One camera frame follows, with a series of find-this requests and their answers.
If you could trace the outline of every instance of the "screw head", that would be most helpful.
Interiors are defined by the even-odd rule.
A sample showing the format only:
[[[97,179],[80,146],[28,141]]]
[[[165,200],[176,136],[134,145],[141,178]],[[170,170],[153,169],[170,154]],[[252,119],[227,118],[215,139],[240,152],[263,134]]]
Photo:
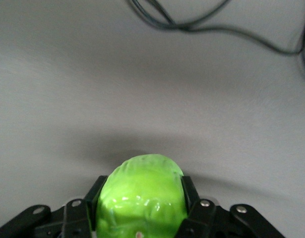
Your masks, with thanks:
[[[202,207],[209,207],[211,205],[207,200],[201,200],[200,204]]]
[[[82,203],[81,200],[76,200],[72,202],[72,207],[78,207],[81,203]]]
[[[33,215],[39,214],[39,213],[43,212],[43,210],[44,210],[44,207],[38,207],[37,209],[35,209],[33,211]]]
[[[239,213],[247,213],[247,209],[244,208],[243,206],[237,206],[237,207],[236,207],[236,210],[237,210]]]

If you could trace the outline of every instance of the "cable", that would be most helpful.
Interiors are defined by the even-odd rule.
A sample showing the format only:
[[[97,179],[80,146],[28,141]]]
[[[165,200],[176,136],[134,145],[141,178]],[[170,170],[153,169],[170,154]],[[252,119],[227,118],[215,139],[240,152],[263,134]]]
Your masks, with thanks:
[[[302,39],[298,44],[298,49],[287,50],[277,46],[275,43],[269,41],[266,38],[263,38],[251,31],[236,26],[209,25],[205,27],[198,27],[200,23],[206,22],[211,17],[215,16],[218,12],[223,10],[223,8],[226,7],[226,5],[231,2],[231,0],[223,0],[215,8],[203,14],[199,18],[182,23],[176,23],[171,18],[171,16],[166,11],[166,9],[157,0],[146,0],[146,2],[151,4],[164,17],[166,22],[162,22],[156,19],[154,16],[152,16],[149,12],[147,12],[144,9],[144,7],[139,3],[138,0],[131,0],[131,2],[133,3],[133,7],[136,10],[136,12],[139,13],[149,25],[155,28],[162,30],[180,30],[187,33],[209,33],[209,32],[230,33],[238,37],[251,40],[254,43],[260,44],[265,48],[284,56],[301,56],[303,66],[305,68],[305,24],[302,32]]]

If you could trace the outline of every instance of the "gray background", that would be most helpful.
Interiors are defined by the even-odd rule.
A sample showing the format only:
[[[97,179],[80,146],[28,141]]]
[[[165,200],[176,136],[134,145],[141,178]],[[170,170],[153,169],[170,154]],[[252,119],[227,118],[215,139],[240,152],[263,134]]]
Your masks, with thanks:
[[[215,0],[161,1],[190,19]],[[211,19],[294,48],[305,0],[234,0]],[[0,1],[0,225],[59,208],[143,153],[225,208],[305,238],[305,75],[223,34],[148,27],[124,0]]]

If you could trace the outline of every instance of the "black cable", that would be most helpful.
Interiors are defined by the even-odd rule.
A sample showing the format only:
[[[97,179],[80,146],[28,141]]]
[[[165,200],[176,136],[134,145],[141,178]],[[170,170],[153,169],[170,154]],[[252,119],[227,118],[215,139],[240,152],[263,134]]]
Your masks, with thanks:
[[[257,44],[264,46],[265,48],[284,55],[284,56],[294,56],[300,55],[302,58],[302,62],[305,68],[305,25],[303,28],[302,40],[299,43],[298,50],[286,50],[283,49],[276,44],[270,42],[266,38],[263,38],[253,32],[250,32],[245,29],[241,29],[235,26],[228,25],[210,25],[205,27],[197,27],[200,23],[203,23],[216,15],[219,11],[221,11],[231,0],[224,0],[220,4],[218,4],[214,9],[209,11],[208,13],[203,14],[201,17],[194,19],[188,22],[176,23],[171,16],[168,14],[166,9],[157,1],[157,0],[146,0],[149,2],[164,18],[167,22],[162,22],[148,13],[144,7],[138,2],[138,0],[131,0],[135,10],[141,14],[143,19],[153,27],[162,30],[180,30],[188,33],[208,33],[208,32],[221,32],[221,33],[230,33],[236,36],[246,38],[251,40]]]

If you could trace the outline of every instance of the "green toy vegetable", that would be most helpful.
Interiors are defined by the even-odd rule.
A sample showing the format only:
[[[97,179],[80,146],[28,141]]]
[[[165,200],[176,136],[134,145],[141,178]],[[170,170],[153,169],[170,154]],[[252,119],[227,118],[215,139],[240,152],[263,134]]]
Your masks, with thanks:
[[[98,238],[172,238],[187,217],[183,172],[162,155],[125,161],[108,177],[97,206]]]

